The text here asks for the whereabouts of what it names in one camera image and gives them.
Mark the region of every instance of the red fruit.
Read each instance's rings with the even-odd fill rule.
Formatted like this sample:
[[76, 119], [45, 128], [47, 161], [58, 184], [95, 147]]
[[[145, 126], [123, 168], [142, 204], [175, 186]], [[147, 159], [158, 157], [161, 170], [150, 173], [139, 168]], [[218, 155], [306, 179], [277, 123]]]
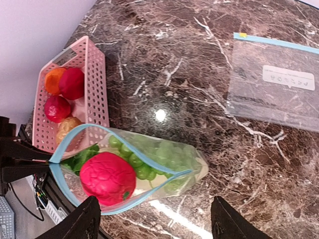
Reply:
[[67, 69], [60, 81], [59, 89], [62, 96], [68, 100], [76, 100], [84, 96], [84, 73], [79, 68]]
[[71, 114], [71, 106], [61, 96], [51, 96], [44, 105], [46, 117], [55, 123], [60, 123]]
[[80, 179], [84, 192], [97, 197], [99, 203], [106, 206], [130, 198], [136, 187], [133, 167], [109, 152], [89, 159], [81, 168]]

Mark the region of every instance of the fruit basket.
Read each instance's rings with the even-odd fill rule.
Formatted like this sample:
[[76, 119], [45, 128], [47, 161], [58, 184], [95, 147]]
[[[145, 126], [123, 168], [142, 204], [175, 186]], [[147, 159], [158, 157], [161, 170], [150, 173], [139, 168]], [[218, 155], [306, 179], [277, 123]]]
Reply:
[[[32, 143], [39, 149], [54, 152], [59, 124], [48, 120], [44, 105], [51, 96], [45, 90], [45, 76], [55, 68], [80, 68], [84, 73], [84, 97], [69, 101], [72, 116], [83, 123], [94, 123], [109, 127], [106, 95], [105, 55], [88, 36], [83, 36], [47, 63], [40, 71], [33, 115]], [[82, 135], [82, 141], [89, 144], [99, 142], [104, 132], [96, 131]]]

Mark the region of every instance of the plastic bag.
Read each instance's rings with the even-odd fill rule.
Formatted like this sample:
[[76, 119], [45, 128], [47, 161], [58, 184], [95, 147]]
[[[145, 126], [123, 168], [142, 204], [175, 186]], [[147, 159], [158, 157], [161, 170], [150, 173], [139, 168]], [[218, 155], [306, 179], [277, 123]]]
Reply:
[[[69, 145], [75, 145], [77, 153], [62, 160]], [[67, 134], [50, 159], [50, 169], [73, 205], [97, 196], [102, 215], [180, 195], [208, 173], [207, 163], [191, 145], [94, 124], [80, 125]], [[133, 179], [130, 170], [135, 172]]]
[[228, 113], [319, 131], [319, 49], [235, 33]]

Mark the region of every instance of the gray plastic crate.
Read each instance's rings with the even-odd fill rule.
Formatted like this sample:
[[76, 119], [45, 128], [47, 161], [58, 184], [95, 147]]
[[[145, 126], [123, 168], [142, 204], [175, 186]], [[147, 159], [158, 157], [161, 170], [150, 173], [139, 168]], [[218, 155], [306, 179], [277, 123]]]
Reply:
[[14, 212], [5, 197], [0, 196], [0, 239], [15, 239]]

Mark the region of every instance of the wire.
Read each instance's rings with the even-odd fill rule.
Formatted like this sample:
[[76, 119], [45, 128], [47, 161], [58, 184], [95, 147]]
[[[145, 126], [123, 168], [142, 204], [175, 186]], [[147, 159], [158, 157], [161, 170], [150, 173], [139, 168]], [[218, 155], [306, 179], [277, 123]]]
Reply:
[[17, 198], [17, 200], [20, 202], [20, 204], [24, 207], [24, 209], [26, 209], [32, 216], [34, 216], [35, 218], [37, 218], [39, 221], [44, 222], [44, 216], [41, 210], [39, 210], [40, 214], [41, 214], [41, 218], [38, 217], [36, 214], [34, 214], [33, 212], [31, 212], [19, 199], [19, 197], [17, 196], [17, 194], [15, 193], [15, 190], [13, 189], [13, 186], [11, 183], [9, 183], [10, 188], [12, 189], [12, 192], [14, 194], [14, 196]]

